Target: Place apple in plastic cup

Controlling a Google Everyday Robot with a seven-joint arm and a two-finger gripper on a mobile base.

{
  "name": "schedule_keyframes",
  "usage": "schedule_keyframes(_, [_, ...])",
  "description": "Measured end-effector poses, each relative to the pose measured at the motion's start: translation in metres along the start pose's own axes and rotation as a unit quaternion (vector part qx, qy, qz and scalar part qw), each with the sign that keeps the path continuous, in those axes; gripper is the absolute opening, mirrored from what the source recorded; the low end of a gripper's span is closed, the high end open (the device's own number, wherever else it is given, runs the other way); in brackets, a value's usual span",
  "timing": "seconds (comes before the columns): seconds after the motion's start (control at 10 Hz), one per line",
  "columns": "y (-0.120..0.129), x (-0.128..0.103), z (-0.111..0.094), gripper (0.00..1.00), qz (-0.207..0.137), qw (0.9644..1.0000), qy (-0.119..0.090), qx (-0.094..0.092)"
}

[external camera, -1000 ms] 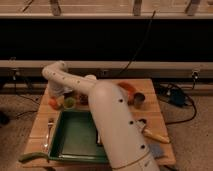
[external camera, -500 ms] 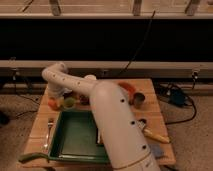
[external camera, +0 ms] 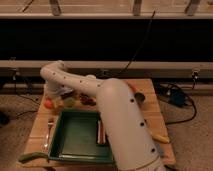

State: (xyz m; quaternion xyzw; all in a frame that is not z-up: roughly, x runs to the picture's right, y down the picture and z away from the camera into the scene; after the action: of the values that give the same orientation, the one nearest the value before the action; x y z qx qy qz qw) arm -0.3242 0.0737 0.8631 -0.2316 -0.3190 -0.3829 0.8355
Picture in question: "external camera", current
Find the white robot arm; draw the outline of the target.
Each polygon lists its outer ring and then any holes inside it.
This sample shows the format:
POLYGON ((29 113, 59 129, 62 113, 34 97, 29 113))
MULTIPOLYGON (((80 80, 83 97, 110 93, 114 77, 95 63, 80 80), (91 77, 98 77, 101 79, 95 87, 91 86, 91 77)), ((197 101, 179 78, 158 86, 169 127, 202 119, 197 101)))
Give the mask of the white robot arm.
POLYGON ((110 147, 119 171, 166 171, 129 85, 117 78, 97 79, 66 71, 63 61, 40 70, 45 93, 53 98, 62 86, 96 98, 110 147))

